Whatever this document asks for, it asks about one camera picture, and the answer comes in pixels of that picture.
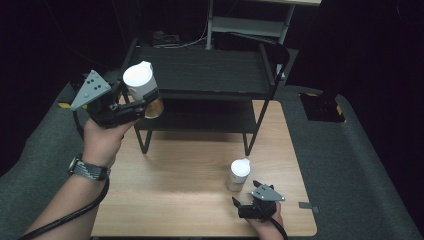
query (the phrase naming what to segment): black shelf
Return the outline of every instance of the black shelf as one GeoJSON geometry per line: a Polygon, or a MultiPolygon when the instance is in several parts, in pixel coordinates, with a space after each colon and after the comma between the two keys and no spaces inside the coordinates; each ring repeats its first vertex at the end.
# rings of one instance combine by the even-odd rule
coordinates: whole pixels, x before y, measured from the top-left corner
{"type": "Polygon", "coordinates": [[[139,130],[254,133],[255,114],[250,98],[205,100],[163,98],[164,111],[154,119],[143,118],[139,130]]]}

